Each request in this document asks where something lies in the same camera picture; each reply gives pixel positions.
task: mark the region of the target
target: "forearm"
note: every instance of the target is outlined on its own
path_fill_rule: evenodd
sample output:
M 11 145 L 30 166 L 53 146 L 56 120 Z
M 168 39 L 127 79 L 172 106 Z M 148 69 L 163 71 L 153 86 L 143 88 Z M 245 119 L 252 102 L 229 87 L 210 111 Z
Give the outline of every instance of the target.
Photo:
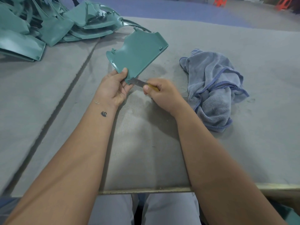
M 76 129 L 5 224 L 87 224 L 115 113 L 116 108 L 93 99 Z
M 209 224 L 285 224 L 187 104 L 175 118 L 191 185 Z

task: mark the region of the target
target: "gray towel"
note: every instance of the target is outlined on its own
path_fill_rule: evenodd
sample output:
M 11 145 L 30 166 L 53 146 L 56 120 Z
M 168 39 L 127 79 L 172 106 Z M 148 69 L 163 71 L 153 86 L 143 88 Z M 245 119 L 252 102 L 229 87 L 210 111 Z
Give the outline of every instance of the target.
M 232 123 L 231 104 L 249 97 L 243 76 L 220 53 L 195 49 L 179 63 L 189 74 L 189 105 L 209 130 L 223 132 Z

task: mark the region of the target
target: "gray pants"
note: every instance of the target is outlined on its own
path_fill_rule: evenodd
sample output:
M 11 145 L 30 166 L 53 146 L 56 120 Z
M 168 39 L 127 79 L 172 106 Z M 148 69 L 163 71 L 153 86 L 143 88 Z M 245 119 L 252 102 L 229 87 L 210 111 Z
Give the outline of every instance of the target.
M 137 197 L 103 195 L 96 198 L 89 225 L 133 225 Z M 142 214 L 143 225 L 201 225 L 194 193 L 149 194 Z

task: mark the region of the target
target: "hand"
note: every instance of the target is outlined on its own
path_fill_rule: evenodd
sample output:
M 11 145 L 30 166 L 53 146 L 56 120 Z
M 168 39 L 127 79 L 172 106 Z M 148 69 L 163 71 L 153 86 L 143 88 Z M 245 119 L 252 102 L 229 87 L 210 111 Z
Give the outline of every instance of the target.
M 124 68 L 121 73 L 116 70 L 107 74 L 101 80 L 96 91 L 95 97 L 107 102 L 109 105 L 118 108 L 126 99 L 127 93 L 132 89 L 133 85 L 128 85 L 124 79 L 127 77 L 128 70 Z
M 145 85 L 143 87 L 144 94 L 149 95 L 162 109 L 175 116 L 176 110 L 182 105 L 187 104 L 178 92 L 172 82 L 167 79 L 152 78 L 147 83 L 156 86 L 158 91 L 153 90 L 151 87 Z

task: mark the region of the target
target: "left hand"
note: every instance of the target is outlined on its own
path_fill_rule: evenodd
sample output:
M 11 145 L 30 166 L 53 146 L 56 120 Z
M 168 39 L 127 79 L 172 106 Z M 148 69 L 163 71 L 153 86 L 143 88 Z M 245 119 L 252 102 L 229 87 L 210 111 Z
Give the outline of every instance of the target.
M 133 85 L 128 85 L 124 79 L 127 77 L 128 70 L 124 68 L 121 73 L 116 70 L 107 74 L 101 80 L 96 91 L 95 97 L 107 102 L 109 105 L 118 108 L 126 99 L 127 93 L 132 89 Z

